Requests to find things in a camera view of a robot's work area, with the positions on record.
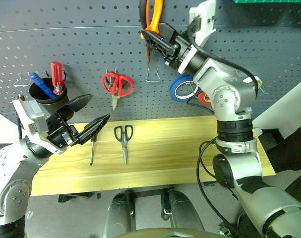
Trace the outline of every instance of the orange-handled pliers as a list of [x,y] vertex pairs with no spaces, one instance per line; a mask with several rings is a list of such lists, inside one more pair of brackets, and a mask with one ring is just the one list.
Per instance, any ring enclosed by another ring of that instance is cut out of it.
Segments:
[[[159,22],[164,6],[164,0],[155,0],[154,12],[151,18],[151,23],[149,24],[149,4],[150,0],[140,0],[139,1],[139,16],[141,21],[141,26],[144,30],[154,31],[159,34]],[[152,49],[147,47],[146,49],[146,61],[147,68],[149,68],[149,62],[151,57]]]

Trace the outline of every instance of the robotic arm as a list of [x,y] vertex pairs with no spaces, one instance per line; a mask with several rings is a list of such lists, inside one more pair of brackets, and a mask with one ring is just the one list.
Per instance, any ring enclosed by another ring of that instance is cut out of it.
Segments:
[[214,32],[215,0],[190,10],[187,33],[160,23],[160,35],[142,30],[146,45],[163,55],[166,65],[194,76],[193,81],[211,100],[217,120],[213,159],[218,183],[232,188],[260,234],[269,238],[301,238],[301,203],[285,191],[262,181],[262,168],[252,132],[252,110],[258,85],[241,80],[233,63],[199,48]]
[[31,194],[32,179],[53,154],[67,146],[83,145],[107,123],[110,115],[93,120],[78,132],[66,121],[83,108],[92,94],[79,96],[45,119],[35,100],[13,101],[27,136],[0,149],[0,237],[23,238],[24,215]]

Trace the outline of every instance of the gray floor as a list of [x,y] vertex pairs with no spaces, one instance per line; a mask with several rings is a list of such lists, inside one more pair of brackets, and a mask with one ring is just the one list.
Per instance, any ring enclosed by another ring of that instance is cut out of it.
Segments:
[[[285,189],[301,171],[284,171],[276,176],[265,177],[270,185]],[[159,189],[160,187],[136,188],[134,191]],[[203,199],[197,184],[177,184],[174,187],[185,193],[194,204],[207,231],[218,233],[221,220]],[[218,184],[205,187],[207,195],[221,213],[235,222],[241,206]],[[33,213],[26,220],[28,237],[32,238],[101,238],[108,204],[120,190],[102,191],[101,198],[76,198],[67,203],[58,203],[58,196],[31,197],[28,211]],[[136,228],[170,227],[160,216],[160,196],[138,198],[136,200]]]

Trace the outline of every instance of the red screwdriver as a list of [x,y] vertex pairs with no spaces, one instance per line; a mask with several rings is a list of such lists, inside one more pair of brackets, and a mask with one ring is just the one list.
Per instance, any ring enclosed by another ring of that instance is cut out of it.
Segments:
[[60,62],[51,62],[51,74],[54,87],[53,93],[60,95],[63,93],[62,64]]

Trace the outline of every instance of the red-handled scissors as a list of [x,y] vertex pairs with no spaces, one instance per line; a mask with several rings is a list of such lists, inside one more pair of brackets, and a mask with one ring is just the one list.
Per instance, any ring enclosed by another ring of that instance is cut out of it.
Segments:
[[[116,72],[107,72],[106,74],[104,74],[102,83],[106,92],[108,92],[112,96],[113,110],[117,106],[118,98],[129,95],[130,93],[132,93],[132,90],[134,88],[134,83],[129,77],[125,75],[118,75]],[[129,88],[127,89],[127,92],[123,93],[123,88],[128,86]]]

